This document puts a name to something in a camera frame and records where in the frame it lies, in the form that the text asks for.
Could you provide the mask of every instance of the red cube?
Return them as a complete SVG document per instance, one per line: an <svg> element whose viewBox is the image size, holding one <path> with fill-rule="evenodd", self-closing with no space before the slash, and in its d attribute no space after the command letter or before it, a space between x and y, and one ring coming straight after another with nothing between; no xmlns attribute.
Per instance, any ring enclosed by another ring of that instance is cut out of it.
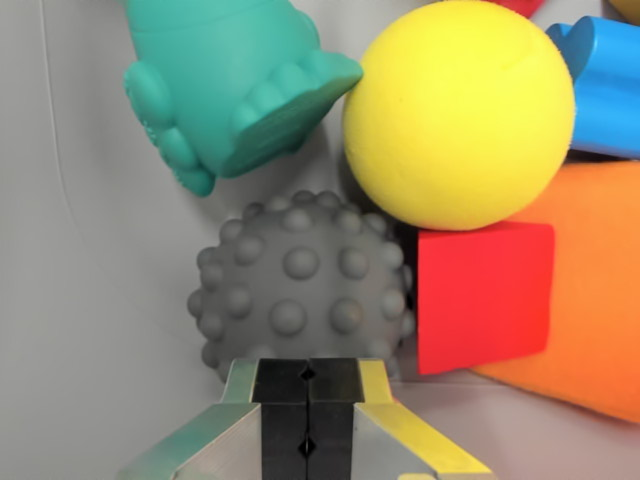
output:
<svg viewBox="0 0 640 480"><path fill-rule="evenodd" d="M501 222L470 232L420 231L420 373L543 351L554 249L550 225Z"/></svg>
<svg viewBox="0 0 640 480"><path fill-rule="evenodd" d="M544 3L544 0L489 0L491 3L497 3L503 7L507 7L514 12L518 12L527 18L536 13L536 10Z"/></svg>

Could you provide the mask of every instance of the green rubber dinosaur toy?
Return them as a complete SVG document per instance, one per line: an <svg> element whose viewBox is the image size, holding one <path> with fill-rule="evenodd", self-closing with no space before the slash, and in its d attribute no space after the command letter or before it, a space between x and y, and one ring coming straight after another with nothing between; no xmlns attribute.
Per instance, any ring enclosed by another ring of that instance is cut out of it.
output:
<svg viewBox="0 0 640 480"><path fill-rule="evenodd" d="M320 48L288 0L124 0L138 61L133 110L178 181L209 195L296 151L360 65Z"/></svg>

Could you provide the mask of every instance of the gray sensory ball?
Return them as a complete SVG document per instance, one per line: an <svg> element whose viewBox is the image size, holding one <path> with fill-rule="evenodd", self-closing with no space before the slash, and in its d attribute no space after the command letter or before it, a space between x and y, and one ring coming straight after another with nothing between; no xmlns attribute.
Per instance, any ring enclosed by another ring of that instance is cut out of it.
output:
<svg viewBox="0 0 640 480"><path fill-rule="evenodd" d="M377 357L393 374L414 331L411 276L385 219L332 192L252 203L197 264L188 308L223 380L234 358Z"/></svg>

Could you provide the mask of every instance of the yellow ball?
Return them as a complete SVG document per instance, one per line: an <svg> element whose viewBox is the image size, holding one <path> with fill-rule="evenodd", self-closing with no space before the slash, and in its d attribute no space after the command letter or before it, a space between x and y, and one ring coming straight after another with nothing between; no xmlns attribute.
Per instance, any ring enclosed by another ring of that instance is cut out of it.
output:
<svg viewBox="0 0 640 480"><path fill-rule="evenodd" d="M575 98L567 66L526 18L488 2L431 4L369 47L345 149L371 199L423 228L470 230L533 201L562 164Z"/></svg>

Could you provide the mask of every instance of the gray background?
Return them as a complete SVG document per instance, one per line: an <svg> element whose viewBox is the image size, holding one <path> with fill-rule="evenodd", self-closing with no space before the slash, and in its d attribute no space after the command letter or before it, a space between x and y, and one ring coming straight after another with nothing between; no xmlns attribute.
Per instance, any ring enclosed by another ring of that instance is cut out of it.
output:
<svg viewBox="0 0 640 480"><path fill-rule="evenodd" d="M294 2L324 46L360 57L423 2ZM536 21L599 15L547 0ZM196 200L148 144L121 91L134 59L115 0L0 0L0 480L106 480L215 402L184 307L197 251L249 201L355 194L340 106L298 155ZM503 480L634 480L640 428L466 372L398 398Z"/></svg>

